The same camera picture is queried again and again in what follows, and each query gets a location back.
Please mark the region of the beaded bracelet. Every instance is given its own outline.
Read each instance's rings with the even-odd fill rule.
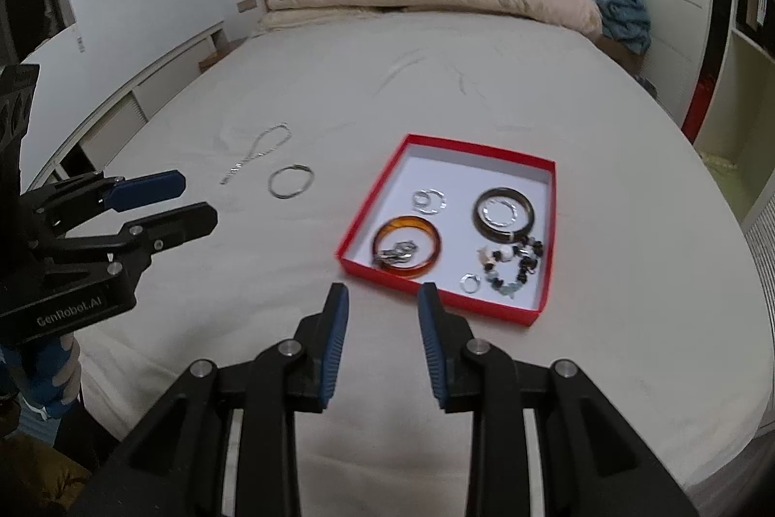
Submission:
[[[532,237],[518,239],[518,242],[510,246],[501,246],[492,253],[487,251],[487,246],[479,248],[479,261],[484,267],[484,278],[490,282],[494,290],[503,296],[514,298],[514,294],[528,282],[528,274],[535,274],[538,261],[543,257],[543,243],[537,242]],[[501,261],[511,261],[519,256],[519,272],[514,282],[506,283],[497,273],[495,264]]]

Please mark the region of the metal clasp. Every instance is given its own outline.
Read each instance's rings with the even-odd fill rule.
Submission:
[[[412,259],[418,250],[417,244],[408,240],[406,242],[397,242],[388,250],[380,250],[374,258],[375,263],[386,263],[394,266],[396,263],[407,263]]]

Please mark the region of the silver bracelet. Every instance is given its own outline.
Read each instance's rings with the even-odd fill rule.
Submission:
[[[263,139],[266,135],[268,135],[270,132],[274,132],[275,130],[284,130],[288,132],[288,135],[286,135],[283,139],[280,139],[280,141],[277,143],[277,145],[274,145],[274,147],[270,147],[270,149],[266,150],[266,152],[256,152],[256,149],[258,147],[258,144],[261,142],[261,139]],[[229,170],[229,173],[226,174],[226,176],[223,177],[223,180],[221,180],[221,184],[226,184],[229,182],[232,178],[234,178],[235,174],[243,168],[243,166],[247,165],[251,160],[255,160],[256,158],[265,157],[267,154],[273,153],[274,150],[276,150],[278,147],[280,147],[283,143],[288,141],[292,137],[291,129],[288,127],[288,124],[286,123],[280,123],[277,125],[273,125],[272,127],[268,127],[266,130],[261,132],[256,137],[256,140],[253,141],[253,145],[250,146],[250,151],[247,153],[245,158],[243,158],[241,161],[239,161],[237,164],[235,164],[234,167],[232,167]]]
[[[297,189],[293,193],[278,193],[272,188],[272,183],[274,181],[275,176],[279,176],[282,172],[287,171],[300,171],[300,172],[307,172],[309,174],[309,178],[307,178],[307,182],[305,182],[303,185],[301,185],[301,189]],[[269,189],[269,193],[271,193],[274,197],[278,197],[281,200],[288,200],[292,197],[296,197],[297,195],[301,195],[304,193],[307,189],[310,188],[312,185],[313,180],[315,180],[315,172],[312,171],[310,167],[307,167],[306,165],[288,165],[287,167],[283,167],[280,170],[277,170],[274,172],[271,176],[269,176],[269,183],[267,184],[267,188]]]

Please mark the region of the blue glove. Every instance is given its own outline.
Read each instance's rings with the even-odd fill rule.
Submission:
[[[8,367],[28,407],[44,419],[60,419],[80,390],[80,346],[69,333],[37,349],[34,374],[26,374],[18,351],[0,345],[0,361]]]

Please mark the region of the red box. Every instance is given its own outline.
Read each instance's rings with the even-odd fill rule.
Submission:
[[[545,187],[545,194],[542,198],[544,200],[542,240],[545,246],[545,254],[539,266],[540,278],[537,279],[539,285],[536,287],[536,290],[532,295],[532,307],[524,308],[518,305],[511,306],[509,304],[505,304],[504,302],[475,298],[475,295],[467,295],[462,291],[445,290],[442,287],[439,287],[439,295],[441,296],[441,299],[445,305],[466,309],[472,312],[477,312],[479,314],[491,316],[493,318],[501,318],[502,320],[518,322],[526,326],[532,325],[532,323],[536,321],[536,318],[539,317],[541,312],[543,312],[546,301],[548,299],[549,281],[551,279],[552,261],[554,254],[554,232],[557,215],[557,169],[553,161],[546,160],[545,158],[532,157],[527,154],[513,152],[507,149],[499,149],[487,145],[468,143],[465,141],[452,141],[450,139],[439,139],[436,137],[422,135],[407,135],[402,141],[401,145],[398,146],[398,149],[396,149],[396,151],[393,153],[393,156],[390,157],[390,160],[387,161],[385,168],[383,168],[380,176],[377,178],[377,182],[374,183],[366,200],[363,202],[357,215],[355,216],[355,219],[353,220],[352,224],[350,224],[350,228],[347,230],[338,250],[336,251],[336,258],[339,260],[342,268],[346,271],[346,273],[351,274],[354,277],[360,277],[368,281],[376,282],[379,285],[384,285],[385,287],[390,287],[392,289],[404,291],[413,295],[417,294],[422,282],[434,281],[433,278],[428,278],[428,276],[433,273],[433,270],[426,274],[425,278],[421,278],[419,280],[406,279],[403,277],[398,277],[394,274],[390,274],[389,272],[382,269],[377,269],[370,265],[366,265],[365,263],[359,263],[355,260],[356,257],[352,252],[350,252],[350,250],[352,247],[354,247],[355,240],[359,238],[359,235],[362,235],[364,230],[364,223],[367,221],[367,219],[371,217],[373,220],[373,216],[377,212],[377,207],[375,205],[385,204],[385,197],[390,193],[390,191],[388,191],[386,188],[392,186],[390,183],[394,184],[394,179],[399,177],[396,176],[396,172],[400,171],[401,165],[406,166],[408,164],[407,161],[409,160],[410,155],[412,153],[426,153],[430,156],[433,153],[439,153],[440,156],[445,156],[445,153],[441,152],[443,150],[451,153],[449,154],[450,157],[456,157],[455,160],[447,161],[449,165],[458,166],[456,169],[471,169],[472,171],[470,171],[470,174],[472,175],[474,174],[473,170],[477,170],[477,173],[482,172],[487,174],[489,172],[491,174],[497,174],[498,176],[506,173],[503,170],[488,170],[487,167],[481,167],[481,165],[487,166],[487,160],[492,159],[491,164],[493,165],[504,166],[505,164],[510,163],[515,166],[514,169],[540,174],[540,180],[545,178],[545,183],[541,184],[542,187]],[[435,160],[439,165],[447,163],[443,160],[440,162],[437,159]],[[428,173],[437,172],[438,170],[433,170],[429,171]],[[525,176],[523,180],[530,181],[535,179],[531,179],[530,176]],[[460,207],[460,212],[462,212],[464,205],[461,203]],[[470,214],[470,209],[472,208],[470,202],[468,203],[467,208],[469,209],[467,213]],[[396,213],[396,215],[409,215],[409,213]],[[539,209],[536,207],[536,217],[538,217],[538,215]],[[441,233],[442,240],[444,242],[444,232],[440,229],[439,232]],[[466,248],[466,252],[464,253],[464,256],[466,257],[466,263],[461,264],[463,266],[469,265],[470,256],[474,255],[473,253],[469,255],[467,250],[468,248]],[[478,265],[479,268],[477,270],[469,270],[469,272],[478,273],[480,276],[483,276],[481,265]],[[482,288],[479,292],[477,292],[477,295],[479,295],[485,288],[487,288],[487,283],[483,280]]]

